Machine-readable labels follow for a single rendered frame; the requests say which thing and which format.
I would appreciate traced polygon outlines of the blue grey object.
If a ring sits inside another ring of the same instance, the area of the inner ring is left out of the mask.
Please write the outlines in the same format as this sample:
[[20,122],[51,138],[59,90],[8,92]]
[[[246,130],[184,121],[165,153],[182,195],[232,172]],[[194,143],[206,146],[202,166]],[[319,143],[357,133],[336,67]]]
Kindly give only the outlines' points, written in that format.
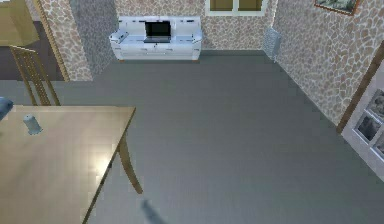
[[6,98],[6,97],[0,97],[0,121],[3,120],[6,115],[12,110],[13,108],[13,101]]

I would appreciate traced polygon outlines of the window with pale frame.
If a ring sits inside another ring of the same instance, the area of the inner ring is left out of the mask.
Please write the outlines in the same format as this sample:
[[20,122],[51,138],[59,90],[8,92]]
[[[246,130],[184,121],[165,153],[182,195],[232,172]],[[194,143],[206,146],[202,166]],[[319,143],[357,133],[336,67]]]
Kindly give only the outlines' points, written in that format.
[[206,16],[265,15],[270,0],[204,0]]

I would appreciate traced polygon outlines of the wooden slatted chair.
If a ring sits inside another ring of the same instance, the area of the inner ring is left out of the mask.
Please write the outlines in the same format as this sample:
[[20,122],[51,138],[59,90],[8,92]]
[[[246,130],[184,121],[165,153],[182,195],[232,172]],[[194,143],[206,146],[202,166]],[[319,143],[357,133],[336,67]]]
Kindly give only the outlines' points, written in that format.
[[60,101],[38,52],[19,46],[9,46],[22,81],[33,106],[60,106]]

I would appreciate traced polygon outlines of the wooden room door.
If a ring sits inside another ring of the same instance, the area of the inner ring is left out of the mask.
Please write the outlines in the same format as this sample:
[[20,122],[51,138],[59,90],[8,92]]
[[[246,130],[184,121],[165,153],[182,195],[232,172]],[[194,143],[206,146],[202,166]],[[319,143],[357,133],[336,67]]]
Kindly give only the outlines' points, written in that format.
[[38,40],[25,0],[0,0],[0,46],[26,46]]

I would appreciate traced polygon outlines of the small grey shaker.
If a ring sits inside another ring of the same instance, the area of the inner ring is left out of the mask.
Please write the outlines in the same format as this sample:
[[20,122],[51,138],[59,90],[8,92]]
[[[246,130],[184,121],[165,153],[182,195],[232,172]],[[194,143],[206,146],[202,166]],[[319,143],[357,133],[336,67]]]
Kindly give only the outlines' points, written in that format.
[[39,125],[38,121],[36,120],[35,116],[32,114],[27,114],[23,118],[23,122],[27,126],[28,133],[30,135],[36,135],[39,134],[42,131],[41,126]]

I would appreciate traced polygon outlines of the white glazed room door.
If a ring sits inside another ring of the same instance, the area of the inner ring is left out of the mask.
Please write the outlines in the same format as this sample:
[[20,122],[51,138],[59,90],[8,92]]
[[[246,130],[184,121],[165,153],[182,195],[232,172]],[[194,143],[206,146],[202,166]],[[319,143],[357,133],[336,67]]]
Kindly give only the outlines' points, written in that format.
[[342,137],[384,182],[384,60],[342,131]]

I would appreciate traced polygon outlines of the black laptop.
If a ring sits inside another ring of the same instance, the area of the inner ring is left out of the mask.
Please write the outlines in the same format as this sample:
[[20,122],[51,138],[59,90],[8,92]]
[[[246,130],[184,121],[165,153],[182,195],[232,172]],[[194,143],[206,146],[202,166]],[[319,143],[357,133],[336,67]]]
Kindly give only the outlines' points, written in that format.
[[171,24],[169,21],[145,23],[145,43],[169,43],[171,40]]

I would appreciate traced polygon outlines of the wooden dining table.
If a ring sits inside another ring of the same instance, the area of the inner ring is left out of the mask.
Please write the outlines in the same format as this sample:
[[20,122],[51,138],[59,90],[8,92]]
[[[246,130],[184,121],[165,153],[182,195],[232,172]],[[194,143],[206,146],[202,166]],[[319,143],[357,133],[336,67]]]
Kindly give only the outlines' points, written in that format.
[[[126,140],[135,111],[14,106],[0,121],[0,224],[86,224],[116,156],[141,193]],[[39,134],[28,133],[27,114]]]

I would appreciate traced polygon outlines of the framed wall picture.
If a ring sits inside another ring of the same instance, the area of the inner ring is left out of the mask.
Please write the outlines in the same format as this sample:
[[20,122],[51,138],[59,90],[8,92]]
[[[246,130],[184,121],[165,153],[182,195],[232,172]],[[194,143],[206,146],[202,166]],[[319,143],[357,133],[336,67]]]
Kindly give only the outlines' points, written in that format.
[[314,6],[328,11],[353,16],[361,0],[314,0]]

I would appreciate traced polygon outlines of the white sofa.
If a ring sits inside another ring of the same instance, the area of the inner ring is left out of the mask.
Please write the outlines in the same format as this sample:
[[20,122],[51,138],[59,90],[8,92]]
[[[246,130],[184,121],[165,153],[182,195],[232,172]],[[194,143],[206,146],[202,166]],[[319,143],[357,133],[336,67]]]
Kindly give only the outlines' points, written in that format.
[[[145,43],[146,22],[169,21],[169,43]],[[202,28],[199,16],[120,16],[118,29],[109,35],[113,53],[124,60],[193,60],[202,50]]]

